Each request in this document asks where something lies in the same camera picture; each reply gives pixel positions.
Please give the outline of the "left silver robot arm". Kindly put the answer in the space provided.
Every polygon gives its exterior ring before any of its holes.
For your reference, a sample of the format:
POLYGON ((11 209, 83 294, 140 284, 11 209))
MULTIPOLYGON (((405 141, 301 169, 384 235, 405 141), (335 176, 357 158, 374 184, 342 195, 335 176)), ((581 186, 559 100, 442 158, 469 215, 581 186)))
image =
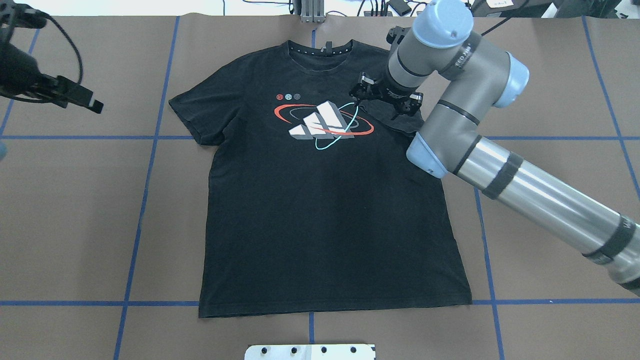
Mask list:
POLYGON ((66 109, 69 104, 101 114, 104 104, 94 92, 82 85, 84 66, 77 45, 50 14, 26 3, 0 2, 0 92, 9 100, 30 104, 54 104, 66 109), (41 72, 38 61, 11 43, 17 28, 40 30, 52 23, 69 43, 78 63, 78 79, 51 76, 41 72))

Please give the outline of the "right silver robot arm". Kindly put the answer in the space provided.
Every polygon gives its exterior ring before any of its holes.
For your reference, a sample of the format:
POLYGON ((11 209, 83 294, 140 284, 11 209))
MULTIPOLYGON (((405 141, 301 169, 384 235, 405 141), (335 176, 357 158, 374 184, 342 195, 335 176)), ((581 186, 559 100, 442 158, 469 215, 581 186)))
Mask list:
POLYGON ((476 192, 493 300, 639 294, 639 22, 472 18, 428 1, 389 69, 436 85, 415 161, 476 192))

